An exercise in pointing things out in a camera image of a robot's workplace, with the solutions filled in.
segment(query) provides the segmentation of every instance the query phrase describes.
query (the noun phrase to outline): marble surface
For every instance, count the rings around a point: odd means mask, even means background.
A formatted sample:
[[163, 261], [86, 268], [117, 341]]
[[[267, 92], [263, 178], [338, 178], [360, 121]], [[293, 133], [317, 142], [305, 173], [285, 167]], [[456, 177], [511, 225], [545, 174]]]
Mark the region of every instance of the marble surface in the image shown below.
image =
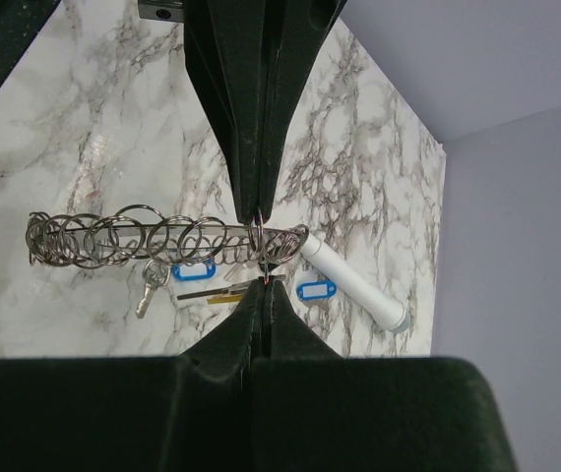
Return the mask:
[[[0, 357], [177, 354], [233, 308], [177, 302], [203, 284], [172, 281], [139, 321], [143, 263], [29, 265], [35, 210], [108, 215], [144, 203], [235, 221], [182, 29], [139, 20], [135, 5], [64, 1], [0, 89]], [[412, 314], [411, 329], [392, 335], [342, 293], [307, 307], [293, 287], [317, 273], [292, 261], [283, 270], [296, 312], [341, 354], [429, 353], [444, 167], [441, 147], [338, 22], [289, 129], [270, 225], [307, 224]], [[221, 274], [210, 283], [223, 284]]]

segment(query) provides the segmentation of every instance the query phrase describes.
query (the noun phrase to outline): white label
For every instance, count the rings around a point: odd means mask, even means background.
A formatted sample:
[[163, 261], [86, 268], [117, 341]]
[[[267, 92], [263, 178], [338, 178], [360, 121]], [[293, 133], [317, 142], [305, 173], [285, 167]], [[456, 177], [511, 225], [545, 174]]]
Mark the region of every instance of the white label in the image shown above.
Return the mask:
[[328, 288], [326, 283], [321, 283], [319, 285], [307, 285], [302, 287], [302, 296], [304, 298], [322, 298], [326, 297], [328, 294]]
[[180, 276], [182, 278], [199, 277], [201, 275], [206, 275], [208, 271], [209, 269], [204, 263], [180, 266]]

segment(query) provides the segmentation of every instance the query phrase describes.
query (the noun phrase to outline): white cylinder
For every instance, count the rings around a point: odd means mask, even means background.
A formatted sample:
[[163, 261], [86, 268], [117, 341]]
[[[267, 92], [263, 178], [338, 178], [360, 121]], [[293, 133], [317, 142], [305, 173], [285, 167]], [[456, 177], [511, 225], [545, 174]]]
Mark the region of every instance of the white cylinder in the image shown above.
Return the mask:
[[393, 332], [409, 327], [409, 314], [403, 304], [370, 285], [328, 244], [309, 234], [300, 252], [304, 259], [372, 315], [379, 327]]

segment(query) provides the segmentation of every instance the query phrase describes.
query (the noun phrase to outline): silver key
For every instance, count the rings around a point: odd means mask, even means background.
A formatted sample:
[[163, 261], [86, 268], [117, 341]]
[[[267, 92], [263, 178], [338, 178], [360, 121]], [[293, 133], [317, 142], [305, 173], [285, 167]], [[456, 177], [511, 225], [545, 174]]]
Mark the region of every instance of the silver key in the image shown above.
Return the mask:
[[143, 279], [145, 280], [145, 293], [138, 307], [136, 307], [136, 318], [139, 320], [145, 317], [147, 308], [154, 298], [154, 293], [169, 281], [169, 267], [151, 260], [143, 269]]

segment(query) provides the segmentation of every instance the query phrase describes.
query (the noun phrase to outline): white tube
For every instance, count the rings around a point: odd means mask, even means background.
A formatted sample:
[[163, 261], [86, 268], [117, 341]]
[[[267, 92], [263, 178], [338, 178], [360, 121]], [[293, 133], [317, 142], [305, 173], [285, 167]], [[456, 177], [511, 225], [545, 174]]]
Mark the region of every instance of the white tube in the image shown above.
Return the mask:
[[401, 302], [371, 286], [327, 243], [309, 234], [300, 252], [304, 259], [372, 315], [379, 327], [393, 332], [402, 332], [409, 327], [409, 314]]

